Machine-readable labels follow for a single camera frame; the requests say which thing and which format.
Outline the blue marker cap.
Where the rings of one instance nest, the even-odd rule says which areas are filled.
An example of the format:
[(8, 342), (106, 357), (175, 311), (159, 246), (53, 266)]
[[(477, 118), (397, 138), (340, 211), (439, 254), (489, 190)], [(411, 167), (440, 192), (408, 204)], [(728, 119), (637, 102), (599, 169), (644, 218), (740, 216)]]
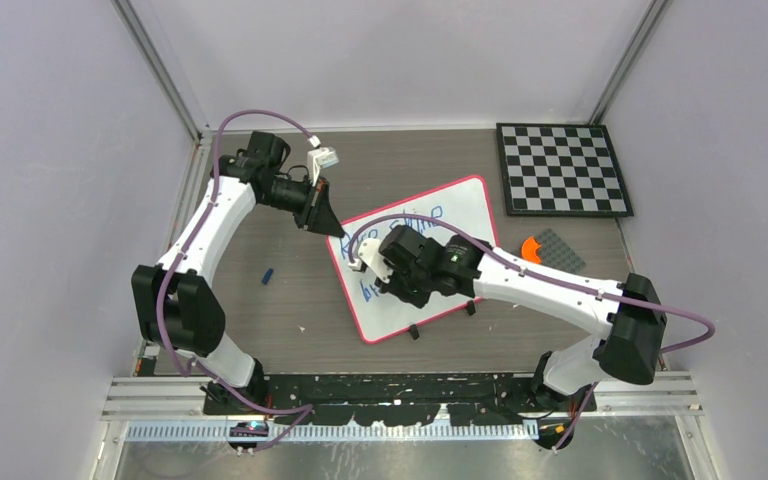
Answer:
[(268, 270), (267, 270), (267, 271), (264, 273), (264, 275), (263, 275), (263, 277), (262, 277), (262, 279), (261, 279), (261, 283), (262, 283), (263, 285), (267, 285), (267, 284), (270, 282), (270, 280), (271, 280), (271, 277), (272, 277), (273, 273), (274, 273), (274, 269), (273, 269), (273, 268), (269, 268), (269, 269), (268, 269)]

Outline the white whiteboard pink rim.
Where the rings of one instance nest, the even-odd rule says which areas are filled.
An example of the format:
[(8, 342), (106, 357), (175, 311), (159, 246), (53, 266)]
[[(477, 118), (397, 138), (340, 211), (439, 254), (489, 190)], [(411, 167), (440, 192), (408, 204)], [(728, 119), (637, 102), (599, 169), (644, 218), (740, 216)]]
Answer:
[(487, 185), (478, 175), (464, 177), (343, 221), (345, 235), (340, 239), (328, 236), (326, 246), (359, 336), (367, 344), (379, 343), (408, 332), (413, 325), (419, 326), (461, 310), (470, 300), (463, 295), (444, 297), (433, 293), (426, 306), (419, 309), (381, 292), (374, 284), (373, 272), (359, 273), (349, 268), (351, 236), (364, 224), (390, 214), (395, 217), (363, 230), (357, 242), (382, 240), (396, 226), (406, 225), (445, 244), (453, 233), (427, 220), (432, 218), (451, 224), (493, 246), (498, 244)]

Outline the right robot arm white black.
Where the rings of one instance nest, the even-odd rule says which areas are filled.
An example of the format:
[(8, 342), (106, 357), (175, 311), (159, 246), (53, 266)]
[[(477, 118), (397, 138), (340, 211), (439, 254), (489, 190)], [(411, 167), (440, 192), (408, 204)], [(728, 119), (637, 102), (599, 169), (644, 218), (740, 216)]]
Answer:
[(651, 281), (587, 278), (517, 258), (490, 243), (455, 234), (441, 244), (399, 225), (357, 249), (378, 288), (416, 308), (432, 294), (506, 301), (564, 320), (587, 337), (544, 353), (528, 384), (529, 400), (556, 410), (605, 379), (649, 385), (655, 377), (666, 316)]

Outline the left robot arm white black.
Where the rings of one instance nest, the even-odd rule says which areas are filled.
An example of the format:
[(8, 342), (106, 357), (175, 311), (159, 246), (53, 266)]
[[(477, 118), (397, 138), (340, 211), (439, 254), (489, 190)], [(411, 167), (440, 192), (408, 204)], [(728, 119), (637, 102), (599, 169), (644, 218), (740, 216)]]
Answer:
[(246, 148), (217, 160), (218, 175), (170, 249), (153, 265), (131, 276), (140, 333), (230, 385), (228, 400), (240, 412), (258, 412), (267, 398), (262, 364), (244, 353), (226, 332), (226, 315), (212, 291), (219, 261), (245, 217), (258, 205), (292, 214), (304, 231), (341, 238), (344, 230), (329, 200), (324, 168), (337, 163), (336, 151), (316, 137), (291, 178), (284, 163), (290, 145), (255, 131)]

